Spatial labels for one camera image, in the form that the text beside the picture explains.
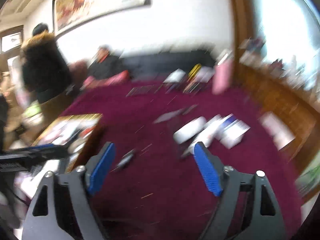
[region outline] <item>pink pillow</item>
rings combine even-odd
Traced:
[[[129,80],[129,72],[127,70],[122,71],[121,73],[114,75],[107,79],[96,80],[94,77],[89,76],[84,82],[83,86],[85,88],[95,88],[101,86],[109,86],[113,84],[124,83]]]

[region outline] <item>picture frame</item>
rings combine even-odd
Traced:
[[[148,5],[151,0],[53,0],[53,31],[60,37],[99,17]]]

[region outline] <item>red carpet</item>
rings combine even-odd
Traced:
[[[63,113],[104,115],[107,130],[97,151],[104,142],[114,142],[117,149],[114,165],[125,153],[133,148],[138,150],[126,169],[109,173],[102,190],[92,199],[101,218],[131,220],[106,223],[112,239],[196,240],[200,236],[217,198],[206,189],[193,158],[178,159],[181,149],[174,143],[172,132],[199,116],[208,120],[217,114],[230,113],[251,129],[231,150],[217,140],[209,150],[240,172],[265,171],[288,235],[299,228],[301,200],[294,187],[292,167],[279,156],[272,139],[257,121],[257,106],[243,91],[230,89],[224,95],[214,96],[208,89],[193,96],[165,94],[162,88],[156,94],[126,97],[134,86],[138,84],[89,90]],[[161,114],[193,104],[199,105],[185,116],[152,124]],[[141,150],[150,144],[142,154]]]

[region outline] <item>screw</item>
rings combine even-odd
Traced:
[[[46,178],[49,178],[49,177],[51,177],[53,175],[53,172],[52,171],[48,171],[44,176],[46,177]]]
[[[82,171],[85,171],[85,166],[84,165],[78,166],[76,168],[76,172],[82,172]]]
[[[258,177],[264,177],[266,175],[264,171],[257,171],[256,174],[258,175]]]
[[[226,172],[233,171],[233,167],[232,167],[232,166],[224,166],[223,169],[224,169],[224,171],[226,171]]]

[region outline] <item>couch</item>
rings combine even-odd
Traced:
[[[209,67],[215,65],[215,60],[211,57],[210,52],[203,49],[188,52],[165,51],[156,54],[139,54],[120,57],[119,60],[119,63],[129,70],[130,76],[134,81],[161,79],[167,77],[169,73],[178,68],[188,73],[196,64]]]

